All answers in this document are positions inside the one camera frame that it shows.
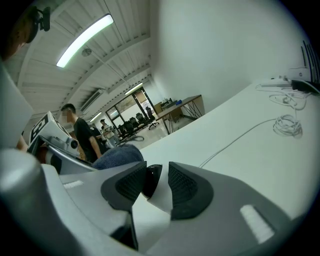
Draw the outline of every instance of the black t-shirt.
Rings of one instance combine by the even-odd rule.
[[[73,127],[76,139],[79,141],[87,161],[93,163],[98,159],[97,154],[89,141],[90,137],[95,138],[96,143],[99,145],[101,154],[107,151],[101,142],[96,139],[96,136],[93,134],[93,131],[90,129],[85,120],[79,117]]]
[[[97,128],[95,128],[95,127],[93,127],[93,129],[91,129],[91,131],[93,132],[93,134],[94,134],[95,136],[100,136],[100,135],[101,135],[100,131],[99,131]]]

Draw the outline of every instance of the denim jeans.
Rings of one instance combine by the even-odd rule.
[[[116,144],[119,143],[119,139],[116,135],[113,135],[111,138],[109,138],[109,142],[115,148]]]

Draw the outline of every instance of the white wall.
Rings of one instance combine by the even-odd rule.
[[[307,38],[276,1],[152,0],[150,17],[157,89],[173,99],[201,94],[206,112],[304,64]]]
[[[164,100],[164,97],[160,93],[157,86],[154,83],[151,83],[151,81],[143,83],[143,88],[146,94],[148,94],[148,97],[153,105],[158,104],[159,102],[162,102]]]
[[[138,106],[137,104],[134,104],[133,106],[131,106],[131,107],[129,107],[128,109],[126,109],[125,111],[123,111],[123,112],[121,113],[121,116],[123,117],[123,119],[124,119],[125,121],[129,121],[130,118],[132,118],[132,117],[136,118],[136,114],[137,114],[137,113],[143,114],[143,113],[141,112],[139,106]]]

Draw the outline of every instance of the cable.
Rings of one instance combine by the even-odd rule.
[[[273,118],[273,119],[269,119],[269,120],[266,120],[266,121],[263,121],[263,122],[260,122],[258,124],[256,124],[255,126],[253,126],[252,128],[250,128],[249,130],[247,130],[245,133],[243,133],[242,135],[240,135],[239,137],[237,137],[235,140],[233,140],[231,143],[229,143],[227,146],[225,146],[224,148],[220,149],[218,152],[214,153],[213,155],[211,155],[209,158],[207,158],[205,161],[203,161],[199,167],[202,168],[204,167],[212,158],[214,158],[216,155],[218,155],[220,152],[224,151],[227,147],[229,147],[231,144],[233,144],[234,142],[236,142],[237,140],[239,140],[243,135],[247,134],[248,132],[250,132],[252,129],[256,128],[257,126],[259,125],[262,125],[266,122],[269,122],[269,121],[274,121],[276,120],[276,118]]]
[[[145,140],[142,136],[132,136],[131,138],[124,139],[123,141],[118,143],[119,146],[125,145],[127,142],[143,142]]]
[[[320,94],[320,92],[313,85],[311,85],[310,83],[308,83],[306,81],[303,81],[303,80],[300,80],[300,81],[304,82],[307,85],[309,85],[310,87],[312,87],[314,90],[316,90]],[[277,118],[269,119],[269,120],[266,120],[266,121],[263,121],[263,122],[260,122],[260,123],[256,124],[255,126],[250,128],[249,130],[247,130],[245,133],[243,133],[242,135],[237,137],[235,140],[233,140],[231,143],[229,143],[227,146],[225,146],[224,148],[220,149],[219,151],[217,151],[216,153],[214,153],[213,155],[208,157],[205,161],[203,161],[199,165],[200,168],[203,168],[216,155],[218,155],[220,152],[222,152],[227,147],[232,145],[234,142],[236,142],[242,136],[244,136],[245,134],[250,132],[252,129],[254,129],[257,126],[262,125],[262,124],[264,124],[266,122],[275,121],[272,129],[278,135],[282,135],[282,136],[297,136],[302,132],[301,122],[299,120],[297,120],[297,111],[298,110],[303,110],[305,108],[306,103],[307,103],[307,97],[310,96],[311,93],[304,93],[304,92],[301,92],[301,91],[298,91],[298,90],[291,90],[291,91],[288,91],[288,92],[282,91],[282,90],[288,89],[288,87],[283,87],[281,90],[278,90],[278,91],[274,91],[274,90],[270,90],[270,89],[262,89],[260,84],[258,84],[255,87],[255,89],[257,91],[275,93],[275,94],[269,95],[269,100],[274,102],[274,103],[293,108],[294,109],[294,113],[295,113],[295,117],[292,116],[291,114],[284,114],[284,115],[281,115],[281,116],[279,116]],[[276,98],[278,96],[284,96],[284,98],[282,98],[282,101],[276,100]],[[298,100],[302,101],[301,106],[298,106]]]

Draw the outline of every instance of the desk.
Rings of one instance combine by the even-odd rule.
[[[202,118],[143,148],[147,165],[174,161],[198,167],[256,124],[295,114],[292,108],[271,102],[272,92],[256,91],[256,85],[249,85]],[[320,98],[310,95],[305,108],[297,112],[303,130],[301,138],[279,136],[273,132],[274,122],[266,122],[218,154],[204,169],[242,180],[291,219],[306,213],[320,180],[319,109]],[[142,249],[155,243],[170,221],[142,195],[133,205],[133,218]]]
[[[182,103],[180,103],[179,105],[173,105],[167,109],[165,109],[164,111],[160,112],[159,114],[156,115],[155,117],[155,121],[158,121],[160,119],[162,119],[166,132],[168,133],[168,135],[170,134],[170,131],[174,132],[174,126],[172,124],[172,120],[171,120],[171,116],[170,113],[175,111],[176,109],[180,109],[180,108],[184,108],[189,114],[191,114],[190,118],[196,120],[200,117],[202,117],[201,112],[199,111],[197,105],[195,104],[194,100],[200,98],[201,95],[196,95],[196,96],[192,96],[192,97],[188,97],[185,98]],[[167,124],[165,122],[165,117],[169,115],[169,129],[167,127]]]

